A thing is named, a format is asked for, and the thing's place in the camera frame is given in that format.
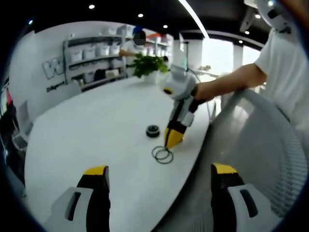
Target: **hand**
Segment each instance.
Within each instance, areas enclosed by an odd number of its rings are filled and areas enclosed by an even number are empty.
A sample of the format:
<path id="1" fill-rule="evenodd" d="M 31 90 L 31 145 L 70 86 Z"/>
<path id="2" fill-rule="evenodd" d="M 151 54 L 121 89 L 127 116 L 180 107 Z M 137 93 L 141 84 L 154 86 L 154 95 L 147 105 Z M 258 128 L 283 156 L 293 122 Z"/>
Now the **hand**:
<path id="1" fill-rule="evenodd" d="M 196 100 L 210 101 L 215 97 L 215 88 L 213 81 L 197 84 L 197 93 L 194 96 Z"/>

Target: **green leaves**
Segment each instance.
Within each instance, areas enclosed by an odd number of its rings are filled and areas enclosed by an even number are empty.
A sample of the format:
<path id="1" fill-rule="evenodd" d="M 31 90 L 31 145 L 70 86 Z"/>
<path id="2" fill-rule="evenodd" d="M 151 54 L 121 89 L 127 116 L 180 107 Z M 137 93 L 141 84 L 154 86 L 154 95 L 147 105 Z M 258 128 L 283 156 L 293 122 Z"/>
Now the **green leaves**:
<path id="1" fill-rule="evenodd" d="M 136 54 L 136 59 L 132 65 L 128 65 L 130 68 L 135 68 L 134 76 L 141 78 L 143 75 L 148 76 L 154 71 L 161 71 L 167 73 L 169 71 L 163 58 L 161 57 L 151 57 L 143 56 L 141 54 Z"/>

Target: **window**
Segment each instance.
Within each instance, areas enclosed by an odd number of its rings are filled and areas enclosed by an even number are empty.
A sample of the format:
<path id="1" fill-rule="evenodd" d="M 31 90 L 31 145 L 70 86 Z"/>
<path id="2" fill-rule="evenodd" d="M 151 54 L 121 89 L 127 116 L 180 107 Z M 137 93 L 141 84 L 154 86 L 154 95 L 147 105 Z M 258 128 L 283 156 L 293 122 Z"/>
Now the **window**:
<path id="1" fill-rule="evenodd" d="M 260 51 L 244 46 L 242 65 L 254 63 L 258 59 L 259 56 L 260 56 Z"/>
<path id="2" fill-rule="evenodd" d="M 204 39 L 202 66 L 210 65 L 214 75 L 233 71 L 233 43 L 217 39 Z"/>

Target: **black rubber ring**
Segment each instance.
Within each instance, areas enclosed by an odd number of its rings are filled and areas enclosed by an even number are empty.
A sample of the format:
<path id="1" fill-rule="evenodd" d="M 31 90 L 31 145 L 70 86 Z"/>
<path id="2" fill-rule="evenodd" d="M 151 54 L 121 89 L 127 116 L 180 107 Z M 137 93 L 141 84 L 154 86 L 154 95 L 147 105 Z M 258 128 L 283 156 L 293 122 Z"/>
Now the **black rubber ring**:
<path id="1" fill-rule="evenodd" d="M 163 158 L 158 158 L 158 155 L 161 153 L 161 152 L 164 152 L 166 151 L 167 152 L 167 155 Z M 174 160 L 174 154 L 167 148 L 167 147 L 164 147 L 164 146 L 156 146 L 152 151 L 151 151 L 151 154 L 152 156 L 154 157 L 154 159 L 158 162 L 158 163 L 161 163 L 161 164 L 168 164 L 168 163 L 171 163 L 173 160 Z M 167 162 L 163 162 L 162 160 L 166 160 L 168 159 L 168 157 L 171 156 L 170 160 L 167 161 Z"/>

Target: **white pot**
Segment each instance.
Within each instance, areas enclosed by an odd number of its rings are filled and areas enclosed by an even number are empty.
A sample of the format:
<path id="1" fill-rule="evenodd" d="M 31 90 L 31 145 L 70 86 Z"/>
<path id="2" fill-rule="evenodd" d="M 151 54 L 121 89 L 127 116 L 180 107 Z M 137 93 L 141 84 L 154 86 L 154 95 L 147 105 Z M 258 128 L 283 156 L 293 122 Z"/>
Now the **white pot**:
<path id="1" fill-rule="evenodd" d="M 144 82 L 147 84 L 155 84 L 158 75 L 159 75 L 159 71 L 154 71 L 148 76 L 143 76 Z"/>

